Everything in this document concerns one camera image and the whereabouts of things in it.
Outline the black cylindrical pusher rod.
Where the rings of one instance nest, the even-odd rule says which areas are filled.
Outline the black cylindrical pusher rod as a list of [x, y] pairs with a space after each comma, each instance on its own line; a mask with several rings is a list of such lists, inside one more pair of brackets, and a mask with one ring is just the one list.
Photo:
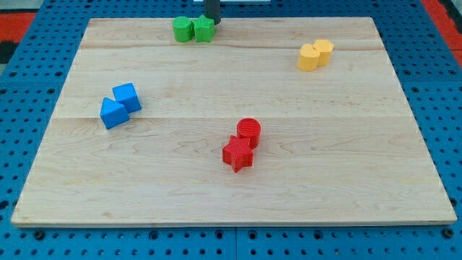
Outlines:
[[218, 25], [221, 22], [220, 0], [204, 0], [204, 16]]

